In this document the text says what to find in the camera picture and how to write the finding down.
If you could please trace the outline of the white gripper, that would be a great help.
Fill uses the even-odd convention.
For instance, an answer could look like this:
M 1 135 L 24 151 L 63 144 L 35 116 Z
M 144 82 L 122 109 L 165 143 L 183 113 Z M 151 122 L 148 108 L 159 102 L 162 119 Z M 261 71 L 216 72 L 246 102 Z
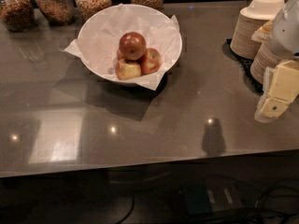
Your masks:
M 263 95 L 254 118 L 262 123 L 280 118 L 299 95 L 299 0 L 288 0 L 276 15 L 270 33 L 270 50 L 289 59 L 263 76 Z

